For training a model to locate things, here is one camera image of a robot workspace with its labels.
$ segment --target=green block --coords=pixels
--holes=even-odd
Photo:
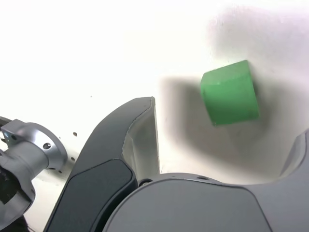
[[[206,72],[201,81],[201,95],[214,125],[259,117],[246,60]]]

